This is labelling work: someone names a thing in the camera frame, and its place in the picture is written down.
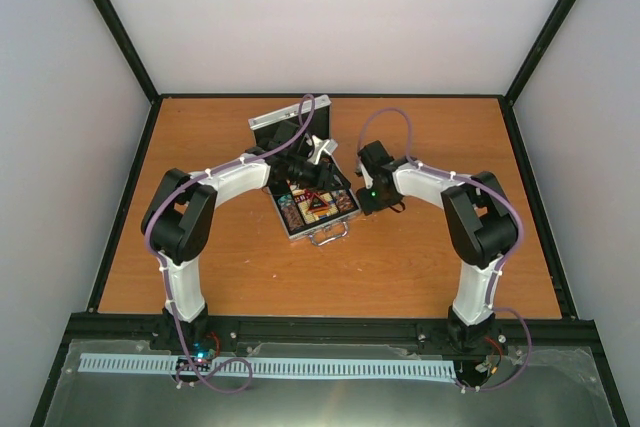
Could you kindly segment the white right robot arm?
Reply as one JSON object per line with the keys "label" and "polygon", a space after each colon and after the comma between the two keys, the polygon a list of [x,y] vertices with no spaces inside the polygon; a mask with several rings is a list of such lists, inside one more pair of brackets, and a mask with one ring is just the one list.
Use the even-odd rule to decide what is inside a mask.
{"label": "white right robot arm", "polygon": [[449,237],[461,260],[458,290],[447,314],[454,349],[469,351],[495,319],[494,298],[504,264],[522,240],[522,220],[496,176],[446,172],[412,157],[393,158],[374,141],[357,153],[356,192],[364,214],[392,209],[414,197],[443,210]]}

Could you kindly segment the chip row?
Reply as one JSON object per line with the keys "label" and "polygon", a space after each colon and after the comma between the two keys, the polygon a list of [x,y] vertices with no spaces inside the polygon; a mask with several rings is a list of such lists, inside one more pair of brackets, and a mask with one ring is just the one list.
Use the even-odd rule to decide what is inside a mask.
{"label": "chip row", "polygon": [[281,196],[277,204],[285,226],[290,234],[297,232],[305,226],[304,220],[291,194]]}
{"label": "chip row", "polygon": [[347,190],[332,191],[331,195],[340,213],[347,213],[357,209],[357,205]]}

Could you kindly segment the black triangular dealer button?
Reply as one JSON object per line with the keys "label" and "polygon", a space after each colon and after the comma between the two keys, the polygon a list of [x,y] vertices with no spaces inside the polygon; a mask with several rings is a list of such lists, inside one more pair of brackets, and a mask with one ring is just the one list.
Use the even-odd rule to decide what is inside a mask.
{"label": "black triangular dealer button", "polygon": [[320,215],[329,209],[329,203],[318,192],[311,192],[309,194],[307,210],[310,213]]}

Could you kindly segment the aluminium poker set case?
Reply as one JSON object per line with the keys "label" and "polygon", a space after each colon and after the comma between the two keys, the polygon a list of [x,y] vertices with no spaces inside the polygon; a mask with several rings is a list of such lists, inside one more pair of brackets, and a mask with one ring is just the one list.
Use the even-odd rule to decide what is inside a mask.
{"label": "aluminium poker set case", "polygon": [[266,186],[292,241],[307,237],[320,247],[349,232],[348,220],[360,212],[351,183],[340,170],[331,135],[327,95],[306,95],[294,105],[251,118],[255,145],[271,167]]}

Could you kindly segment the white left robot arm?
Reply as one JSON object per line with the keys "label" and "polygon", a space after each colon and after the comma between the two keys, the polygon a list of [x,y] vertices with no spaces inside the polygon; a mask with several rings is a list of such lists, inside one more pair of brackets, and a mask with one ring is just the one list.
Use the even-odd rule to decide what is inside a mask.
{"label": "white left robot arm", "polygon": [[200,172],[166,172],[145,213],[141,230],[158,259],[165,285],[165,310],[177,321],[172,335],[186,349],[201,347],[208,325],[201,292],[199,257],[216,208],[252,190],[270,195],[291,239],[357,212],[351,184],[340,171],[334,140],[322,139],[293,121],[281,121],[237,159]]}

